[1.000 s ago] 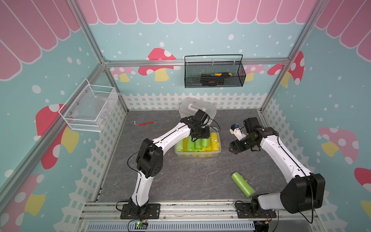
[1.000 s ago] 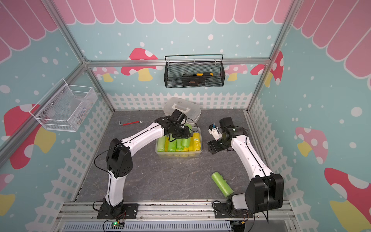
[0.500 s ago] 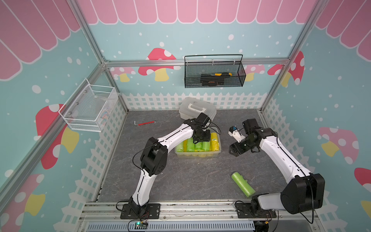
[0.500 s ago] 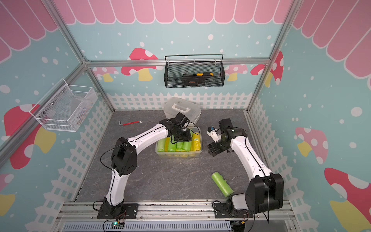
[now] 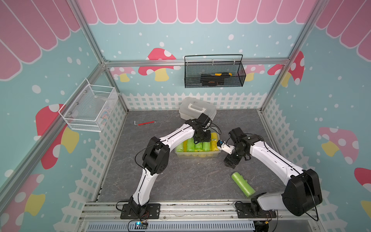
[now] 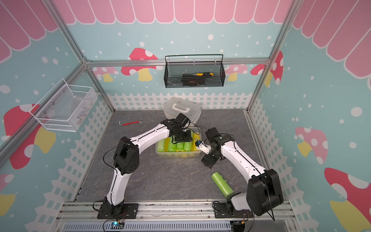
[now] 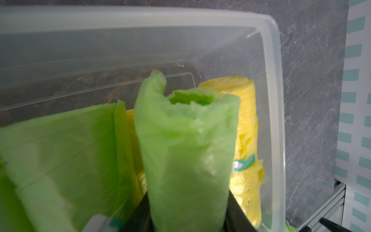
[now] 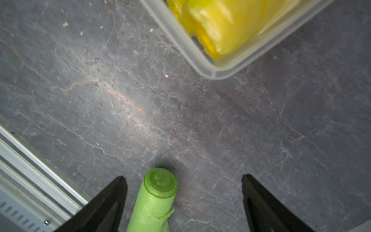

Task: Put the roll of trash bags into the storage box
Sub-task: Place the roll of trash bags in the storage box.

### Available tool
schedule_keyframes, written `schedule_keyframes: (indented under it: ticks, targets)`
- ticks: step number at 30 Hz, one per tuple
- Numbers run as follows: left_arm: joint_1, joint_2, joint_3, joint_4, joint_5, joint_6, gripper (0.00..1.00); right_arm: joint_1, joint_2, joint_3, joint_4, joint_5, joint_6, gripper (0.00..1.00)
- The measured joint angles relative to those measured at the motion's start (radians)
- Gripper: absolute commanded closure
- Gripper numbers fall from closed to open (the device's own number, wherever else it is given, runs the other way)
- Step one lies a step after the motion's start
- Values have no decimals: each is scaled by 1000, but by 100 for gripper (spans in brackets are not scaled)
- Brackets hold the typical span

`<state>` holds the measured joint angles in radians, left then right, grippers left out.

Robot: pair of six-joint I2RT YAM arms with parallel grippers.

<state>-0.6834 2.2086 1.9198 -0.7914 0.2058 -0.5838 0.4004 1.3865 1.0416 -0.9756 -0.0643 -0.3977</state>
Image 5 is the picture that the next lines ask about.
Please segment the yellow roll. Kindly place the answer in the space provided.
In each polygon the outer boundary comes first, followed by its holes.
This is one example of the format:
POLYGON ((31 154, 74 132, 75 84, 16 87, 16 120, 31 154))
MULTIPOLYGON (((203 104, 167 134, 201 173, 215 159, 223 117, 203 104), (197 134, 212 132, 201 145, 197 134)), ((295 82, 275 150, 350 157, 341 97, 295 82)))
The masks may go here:
POLYGON ((218 147, 217 147, 217 142, 219 140, 218 138, 219 134, 216 133, 216 132, 212 132, 211 133, 211 151, 219 151, 218 147))

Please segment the clear plastic storage box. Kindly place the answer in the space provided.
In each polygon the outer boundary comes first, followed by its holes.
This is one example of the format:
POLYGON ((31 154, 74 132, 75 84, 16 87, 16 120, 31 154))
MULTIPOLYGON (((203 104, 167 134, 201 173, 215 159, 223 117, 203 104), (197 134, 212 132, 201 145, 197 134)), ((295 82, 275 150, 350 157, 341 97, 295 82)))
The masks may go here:
POLYGON ((220 139, 220 129, 211 127, 211 141, 194 143, 194 139, 188 139, 175 149, 175 153, 179 158, 213 158, 217 157, 220 150, 217 148, 216 143, 220 139))

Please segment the light green roll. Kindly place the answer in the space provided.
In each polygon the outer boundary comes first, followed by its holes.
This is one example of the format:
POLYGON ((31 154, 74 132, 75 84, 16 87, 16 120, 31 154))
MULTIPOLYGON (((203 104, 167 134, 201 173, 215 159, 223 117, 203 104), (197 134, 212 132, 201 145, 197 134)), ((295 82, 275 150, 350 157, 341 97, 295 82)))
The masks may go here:
POLYGON ((175 151, 176 151, 177 153, 179 153, 179 152, 184 152, 184 143, 180 143, 180 144, 176 147, 175 151))

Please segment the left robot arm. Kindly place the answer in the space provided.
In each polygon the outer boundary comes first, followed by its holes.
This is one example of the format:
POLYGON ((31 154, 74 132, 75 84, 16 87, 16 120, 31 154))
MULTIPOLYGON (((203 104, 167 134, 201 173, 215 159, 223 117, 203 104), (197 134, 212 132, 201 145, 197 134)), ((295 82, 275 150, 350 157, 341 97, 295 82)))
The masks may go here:
POLYGON ((170 152, 178 145, 188 139, 194 142, 210 142, 211 132, 208 130, 212 120, 204 113, 197 119, 189 119, 172 133, 161 137, 152 137, 143 150, 143 164, 140 166, 142 176, 138 187, 130 197, 128 204, 137 216, 146 215, 146 208, 149 202, 150 192, 155 180, 168 166, 170 152))

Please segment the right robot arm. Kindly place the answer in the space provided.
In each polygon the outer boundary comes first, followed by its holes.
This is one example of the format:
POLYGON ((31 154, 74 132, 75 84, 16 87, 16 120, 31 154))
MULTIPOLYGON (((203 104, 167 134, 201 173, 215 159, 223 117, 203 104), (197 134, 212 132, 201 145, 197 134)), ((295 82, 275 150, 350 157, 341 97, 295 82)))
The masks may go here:
POLYGON ((233 145, 218 141, 218 149, 226 152, 224 163, 227 167, 235 168, 241 159, 256 158, 265 164, 285 185, 283 192, 262 193, 252 198, 250 203, 254 215, 262 211, 288 210, 295 216, 308 214, 316 210, 323 202, 318 174, 313 169, 303 169, 278 152, 265 142, 262 136, 244 133, 237 127, 229 132, 233 145))

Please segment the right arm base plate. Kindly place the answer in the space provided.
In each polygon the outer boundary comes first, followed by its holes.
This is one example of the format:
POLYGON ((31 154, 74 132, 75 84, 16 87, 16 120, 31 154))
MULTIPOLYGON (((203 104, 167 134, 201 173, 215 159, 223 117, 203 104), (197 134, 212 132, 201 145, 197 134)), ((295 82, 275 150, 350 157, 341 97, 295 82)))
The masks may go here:
POLYGON ((241 201, 235 202, 234 206, 238 218, 264 218, 266 220, 277 218, 277 214, 274 210, 265 211, 258 206, 251 205, 251 203, 244 203, 241 201))

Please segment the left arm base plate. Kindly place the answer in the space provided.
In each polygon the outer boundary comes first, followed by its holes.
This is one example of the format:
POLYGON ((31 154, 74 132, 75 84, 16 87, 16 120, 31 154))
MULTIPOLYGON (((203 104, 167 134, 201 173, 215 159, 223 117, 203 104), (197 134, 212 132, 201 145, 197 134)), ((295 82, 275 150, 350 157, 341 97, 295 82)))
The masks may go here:
POLYGON ((136 203, 124 204, 121 208, 120 219, 159 219, 160 204, 145 204, 139 206, 136 203))

